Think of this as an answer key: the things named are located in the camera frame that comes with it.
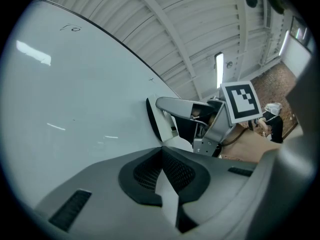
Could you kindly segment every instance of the cable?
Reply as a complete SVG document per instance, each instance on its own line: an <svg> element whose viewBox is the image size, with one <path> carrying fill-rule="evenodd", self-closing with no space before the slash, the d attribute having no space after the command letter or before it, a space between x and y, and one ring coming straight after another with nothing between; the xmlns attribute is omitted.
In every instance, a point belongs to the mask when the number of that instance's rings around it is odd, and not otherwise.
<svg viewBox="0 0 320 240"><path fill-rule="evenodd" d="M222 147L229 146L229 145L235 143L235 142L242 136L242 134L244 134L245 131L248 130L248 129L249 129L249 128L244 128L244 129L242 130L242 132L241 132L234 140L232 140L232 141L230 141L229 143L226 143L226 144L221 144Z"/></svg>

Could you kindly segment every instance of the fluorescent light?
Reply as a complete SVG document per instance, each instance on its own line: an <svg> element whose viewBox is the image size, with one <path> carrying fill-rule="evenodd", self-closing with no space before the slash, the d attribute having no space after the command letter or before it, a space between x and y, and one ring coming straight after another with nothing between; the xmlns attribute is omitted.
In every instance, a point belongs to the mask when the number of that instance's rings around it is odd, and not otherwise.
<svg viewBox="0 0 320 240"><path fill-rule="evenodd" d="M112 139L118 139L118 137L113 137L113 136L104 136L106 138L112 138Z"/></svg>
<svg viewBox="0 0 320 240"><path fill-rule="evenodd" d="M216 88L218 89L224 79L224 54L222 52L215 56Z"/></svg>
<svg viewBox="0 0 320 240"><path fill-rule="evenodd" d="M61 127L58 127L58 126L55 126L55 125L53 125L53 124L51 124L51 123L46 123L48 126L51 126L51 127L53 127L53 128L56 128L56 129L59 129L59 130L62 130L62 131L65 131L66 129L65 128L61 128Z"/></svg>
<svg viewBox="0 0 320 240"><path fill-rule="evenodd" d="M307 27L305 28L305 31L304 31L304 34L303 34L303 38L302 39L305 39L305 37L306 37L306 33L307 33Z"/></svg>
<svg viewBox="0 0 320 240"><path fill-rule="evenodd" d="M298 31L296 32L296 35L295 35L296 39L298 39L299 33L300 33L300 28L298 28Z"/></svg>
<svg viewBox="0 0 320 240"><path fill-rule="evenodd" d="M26 54L28 56L31 56L32 58L36 59L37 61L40 61L43 64L51 65L51 56L48 54L45 54L42 51L33 49L29 45L27 45L24 42L16 41L16 48L22 52L23 54Z"/></svg>
<svg viewBox="0 0 320 240"><path fill-rule="evenodd" d="M283 43L282 43L282 46L281 46L281 49L280 49L280 52L279 52L279 56L282 54L282 52L284 51L284 48L285 48L285 45L287 43L287 40L288 40L288 36L289 36L289 30L287 30L285 32L285 36L284 36L284 40L283 40Z"/></svg>

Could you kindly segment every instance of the white whiteboard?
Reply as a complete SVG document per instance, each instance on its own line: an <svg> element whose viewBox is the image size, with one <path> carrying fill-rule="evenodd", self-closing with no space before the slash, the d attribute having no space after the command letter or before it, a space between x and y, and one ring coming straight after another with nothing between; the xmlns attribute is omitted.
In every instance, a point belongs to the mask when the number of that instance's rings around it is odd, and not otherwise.
<svg viewBox="0 0 320 240"><path fill-rule="evenodd" d="M63 8L31 4L0 67L2 162L32 208L93 163L162 145L146 98L177 95L124 46Z"/></svg>

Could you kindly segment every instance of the brick wall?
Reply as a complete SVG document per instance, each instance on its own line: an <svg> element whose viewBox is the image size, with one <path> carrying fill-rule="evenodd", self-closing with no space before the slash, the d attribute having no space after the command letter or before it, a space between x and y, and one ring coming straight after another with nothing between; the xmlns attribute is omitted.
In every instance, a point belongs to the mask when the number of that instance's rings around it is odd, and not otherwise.
<svg viewBox="0 0 320 240"><path fill-rule="evenodd" d="M296 77L284 63L280 63L254 78L251 82L259 98L262 111L264 111L267 103L279 102L282 104L283 109L280 116L283 120L282 136L285 136L297 124L297 119L293 117L293 112L286 100L286 95L296 84ZM255 132L262 135L263 129L261 126L255 128L253 124L253 128Z"/></svg>

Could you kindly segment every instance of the mesh panel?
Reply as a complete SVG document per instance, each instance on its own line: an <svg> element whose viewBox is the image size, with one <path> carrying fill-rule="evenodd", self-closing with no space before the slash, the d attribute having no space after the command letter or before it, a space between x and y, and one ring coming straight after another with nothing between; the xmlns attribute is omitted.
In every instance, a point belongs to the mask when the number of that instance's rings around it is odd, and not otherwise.
<svg viewBox="0 0 320 240"><path fill-rule="evenodd" d="M156 191L156 184L162 169L161 153L155 154L139 164L133 171L134 179L147 190Z"/></svg>
<svg viewBox="0 0 320 240"><path fill-rule="evenodd" d="M162 153L162 166L176 193L183 190L196 176L195 171L190 166L165 152Z"/></svg>

